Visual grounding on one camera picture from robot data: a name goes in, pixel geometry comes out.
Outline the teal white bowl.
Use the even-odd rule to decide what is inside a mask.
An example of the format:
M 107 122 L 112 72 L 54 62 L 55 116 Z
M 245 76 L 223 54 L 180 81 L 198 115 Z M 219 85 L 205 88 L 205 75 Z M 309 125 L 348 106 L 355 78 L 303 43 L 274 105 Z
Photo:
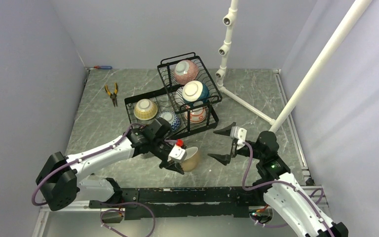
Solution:
M 184 85 L 182 97 L 184 102 L 190 106 L 201 105 L 207 102 L 209 90 L 206 84 L 193 80 Z

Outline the pink floral bowl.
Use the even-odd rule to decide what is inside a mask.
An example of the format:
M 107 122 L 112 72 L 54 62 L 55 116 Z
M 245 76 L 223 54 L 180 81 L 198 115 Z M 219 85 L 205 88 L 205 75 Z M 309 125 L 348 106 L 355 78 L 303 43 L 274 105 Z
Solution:
M 182 85 L 195 80 L 198 73 L 198 66 L 190 60 L 178 62 L 173 72 L 176 82 Z

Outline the orange zigzag bowl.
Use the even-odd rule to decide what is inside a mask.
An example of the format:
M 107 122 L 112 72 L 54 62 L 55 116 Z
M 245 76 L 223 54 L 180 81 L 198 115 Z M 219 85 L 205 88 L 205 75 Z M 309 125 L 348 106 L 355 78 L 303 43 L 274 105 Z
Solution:
M 207 118 L 207 111 L 205 107 L 196 108 L 193 110 L 190 110 L 189 112 L 184 112 L 184 121 L 188 121 L 188 115 L 189 115 L 189 121 L 190 123 L 201 123 Z

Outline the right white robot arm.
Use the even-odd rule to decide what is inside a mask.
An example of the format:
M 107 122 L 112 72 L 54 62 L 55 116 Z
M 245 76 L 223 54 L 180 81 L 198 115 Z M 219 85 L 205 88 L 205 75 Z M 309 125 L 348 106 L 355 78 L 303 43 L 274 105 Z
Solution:
M 223 165 L 237 155 L 248 157 L 242 178 L 242 189 L 252 192 L 258 205 L 267 204 L 276 211 L 299 237 L 346 237 L 343 222 L 335 223 L 304 191 L 293 173 L 279 156 L 274 132 L 262 131 L 256 141 L 246 140 L 247 130 L 233 122 L 214 131 L 232 139 L 228 155 L 209 154 Z

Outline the red geometric pattern bowl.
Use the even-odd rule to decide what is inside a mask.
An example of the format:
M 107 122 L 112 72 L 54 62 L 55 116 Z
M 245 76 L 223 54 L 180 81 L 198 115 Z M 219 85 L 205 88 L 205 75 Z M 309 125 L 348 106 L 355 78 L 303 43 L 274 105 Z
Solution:
M 179 119 L 177 114 L 174 113 L 173 111 L 161 112 L 158 118 L 162 118 L 166 120 L 167 122 L 169 122 L 171 125 L 172 132 L 177 132 L 179 128 L 181 127 L 181 120 Z

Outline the black wire dish rack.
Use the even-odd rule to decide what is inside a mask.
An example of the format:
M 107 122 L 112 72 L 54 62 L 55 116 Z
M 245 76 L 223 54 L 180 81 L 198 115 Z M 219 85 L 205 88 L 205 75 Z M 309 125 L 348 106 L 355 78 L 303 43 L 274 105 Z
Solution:
M 183 92 L 184 86 L 176 81 L 173 71 L 175 66 L 177 66 L 182 60 L 190 60 L 197 66 L 199 73 L 195 79 L 206 85 L 209 91 L 209 96 L 206 101 L 201 102 L 200 105 L 197 105 L 196 103 L 193 105 L 186 103 L 183 96 L 177 93 L 177 91 Z M 124 99 L 127 115 L 131 123 L 151 123 L 151 119 L 142 120 L 137 118 L 134 111 L 137 107 L 138 101 L 142 99 L 150 99 L 157 105 L 158 115 L 162 112 L 174 112 L 180 119 L 181 126 L 169 136 L 172 139 L 188 137 L 217 127 L 219 118 L 213 108 L 213 104 L 221 102 L 223 97 L 202 59 L 196 55 L 195 52 L 165 58 L 161 60 L 160 64 L 157 66 L 157 70 L 163 87 Z M 198 123 L 191 122 L 188 116 L 198 108 L 205 110 L 206 118 Z

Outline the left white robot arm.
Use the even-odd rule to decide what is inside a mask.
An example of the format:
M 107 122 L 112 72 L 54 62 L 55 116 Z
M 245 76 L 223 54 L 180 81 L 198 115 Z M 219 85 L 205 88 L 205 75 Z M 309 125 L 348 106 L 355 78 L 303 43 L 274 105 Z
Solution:
M 163 118 L 149 124 L 132 123 L 117 138 L 88 151 L 65 156 L 53 153 L 36 178 L 31 202 L 57 211 L 74 201 L 98 201 L 109 207 L 120 206 L 123 190 L 113 178 L 88 180 L 92 173 L 116 162 L 152 153 L 160 159 L 159 168 L 184 174 L 181 163 L 187 157 L 183 141 L 168 140 L 171 125 Z

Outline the yellow sun pattern bowl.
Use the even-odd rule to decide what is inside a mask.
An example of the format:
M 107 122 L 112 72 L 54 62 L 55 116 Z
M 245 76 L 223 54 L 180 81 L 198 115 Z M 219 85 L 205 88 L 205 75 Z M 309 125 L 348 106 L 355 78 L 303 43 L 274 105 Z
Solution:
M 139 100 L 134 108 L 134 115 L 139 120 L 150 120 L 157 115 L 158 107 L 150 99 Z

